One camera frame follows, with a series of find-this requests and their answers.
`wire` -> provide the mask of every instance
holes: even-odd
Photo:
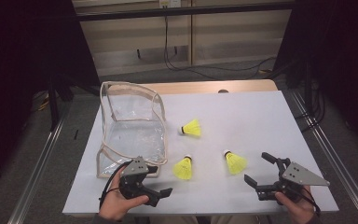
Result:
[[[122,167],[124,167],[124,166],[126,166],[126,165],[128,165],[128,164],[130,164],[130,163],[131,163],[131,161],[123,162],[122,164],[120,164],[120,165],[118,166],[118,168],[117,168],[117,169],[112,173],[112,175],[109,177],[109,179],[107,180],[106,185],[105,185],[105,187],[104,187],[104,189],[103,189],[103,194],[101,195],[101,198],[99,198],[99,200],[100,200],[100,208],[103,206],[103,201],[104,201],[104,199],[105,199],[105,197],[106,197],[106,194],[111,191],[111,189],[110,189],[110,190],[108,190],[108,189],[109,189],[110,184],[112,183],[113,177],[115,177],[115,175],[117,174],[117,172],[118,172]]]
[[[276,59],[276,57],[269,57],[269,58],[263,60],[262,62],[260,62],[258,64],[255,64],[253,66],[250,66],[250,67],[247,67],[247,68],[239,68],[239,69],[222,68],[222,67],[215,67],[215,66],[204,66],[204,65],[200,65],[200,66],[196,66],[196,67],[189,66],[189,67],[183,67],[183,68],[176,67],[170,62],[170,59],[168,57],[168,17],[165,17],[164,62],[165,62],[166,67],[168,69],[172,70],[172,71],[189,71],[189,72],[193,72],[193,73],[199,74],[199,75],[201,75],[203,77],[207,77],[207,78],[210,78],[210,79],[213,79],[213,80],[223,80],[223,79],[219,79],[219,78],[216,78],[216,77],[207,76],[205,74],[202,74],[201,72],[198,72],[198,71],[195,71],[195,70],[192,70],[192,69],[195,69],[195,68],[210,68],[210,69],[218,69],[218,70],[224,70],[224,71],[240,72],[240,71],[246,71],[246,70],[251,70],[251,69],[257,68],[257,70],[255,71],[255,73],[253,75],[251,75],[250,77],[246,78],[246,79],[250,79],[250,78],[253,78],[253,77],[257,76],[258,71],[260,70],[260,66],[263,63],[266,63],[266,62],[268,62],[270,60],[275,60],[275,59]]]
[[[281,75],[286,69],[298,64],[299,62],[300,62],[299,59],[293,59],[290,63],[283,65],[280,68],[273,71],[272,73],[270,73],[267,77],[265,77],[265,79],[274,79],[279,75]]]
[[[321,88],[318,87],[318,90],[315,94],[315,98],[314,98],[314,102],[312,104],[312,107],[316,104],[316,108],[313,110],[314,114],[316,116],[314,116],[314,119],[310,119],[310,125],[308,125],[306,128],[304,128],[303,130],[301,130],[302,133],[310,130],[311,128],[314,128],[315,126],[318,126],[324,119],[324,115],[325,115],[325,99],[324,99],[324,94],[321,91]]]
[[[106,194],[108,194],[109,192],[113,191],[113,190],[117,190],[117,189],[121,189],[121,188],[114,188],[114,189],[110,189],[106,192]]]
[[[305,196],[304,194],[302,193],[298,193],[297,191],[291,189],[291,188],[286,188],[287,190],[291,191],[292,193],[294,193],[295,195],[301,197],[302,199],[304,199],[305,201],[307,201],[308,203],[312,204],[314,207],[315,207],[315,214],[316,216],[320,216],[321,215],[321,208],[319,207],[319,205],[315,202],[315,200],[313,199],[313,196],[310,194],[309,191],[307,191],[305,188],[302,188],[304,189],[311,197],[308,198],[307,196]]]

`clear plastic bag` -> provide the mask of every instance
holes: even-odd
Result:
[[[167,162],[165,110],[157,92],[128,82],[104,82],[101,110],[98,177],[109,177],[121,163],[138,156],[151,165]]]

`shuttlecock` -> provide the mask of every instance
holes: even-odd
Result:
[[[240,157],[229,150],[225,150],[223,153],[226,157],[228,170],[232,175],[236,175],[246,168],[248,162],[245,158]]]
[[[197,119],[191,120],[187,125],[179,128],[179,134],[191,134],[197,137],[201,136],[201,128]]]
[[[185,157],[173,166],[173,173],[179,179],[188,180],[192,176],[191,171],[191,156],[185,155]]]

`white tabletop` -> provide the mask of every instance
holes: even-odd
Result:
[[[273,201],[258,201],[255,190],[243,181],[252,177],[259,185],[278,180],[276,165],[261,158],[267,152],[277,158],[290,158],[313,173],[321,172],[296,125],[280,91],[241,93],[199,93],[161,95],[166,110],[168,162],[158,178],[147,178],[146,187],[160,191],[173,188],[169,198],[157,207],[141,205],[130,210],[137,216],[157,215],[233,215],[266,214],[284,211]],[[199,119],[202,136],[179,135],[178,127]],[[76,179],[63,208],[72,216],[91,216],[98,212],[107,179],[96,177],[96,154],[101,146],[101,112],[97,114]],[[243,156],[248,167],[238,175],[228,172],[223,151]],[[172,167],[185,154],[193,159],[193,177],[180,180]],[[328,187],[312,187],[322,211],[337,211]]]

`gray floor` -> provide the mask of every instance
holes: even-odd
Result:
[[[224,63],[218,64],[218,66],[244,68],[255,63],[257,62]],[[273,62],[268,62],[261,69],[271,68],[272,65]],[[197,72],[207,74],[215,79],[246,79],[252,77],[255,70],[228,72],[212,68],[198,68]],[[126,75],[104,76],[101,77],[101,80],[151,83],[211,79],[186,70],[174,72],[163,69],[142,73],[128,73]],[[283,91],[294,116],[299,115],[301,112],[298,110],[291,93],[297,90],[287,90],[284,85],[284,77],[279,77],[276,83],[279,89]],[[39,182],[34,199],[23,221],[24,223],[90,222],[89,218],[74,218],[62,214],[66,197],[75,178],[78,164],[88,141],[90,127],[95,119],[99,105],[98,97],[91,96],[82,90],[75,89],[74,92],[76,96],[72,103],[60,103],[61,108],[65,104],[70,104],[68,118],[62,127],[55,148],[51,152],[48,165]],[[38,107],[39,104],[40,102],[38,101],[34,102],[35,107]],[[48,108],[34,112],[28,119],[27,126],[21,135],[15,153],[12,155],[12,160],[6,167],[3,167],[2,177],[0,178],[0,223],[7,223],[9,220],[37,163],[49,135],[49,121]],[[298,126],[300,129],[304,128],[306,126],[305,121],[299,119]],[[347,128],[345,119],[341,117],[339,111],[328,100],[326,103],[326,115],[321,127],[358,184],[358,136]],[[358,211],[353,205],[351,197],[342,186],[334,168],[325,158],[324,152],[313,133],[310,131],[305,132],[304,138],[323,171],[324,177],[332,183],[330,189],[340,209],[337,213],[323,214],[323,222],[325,224],[358,223]],[[273,219],[272,223],[288,223],[286,215],[274,215],[271,217]]]

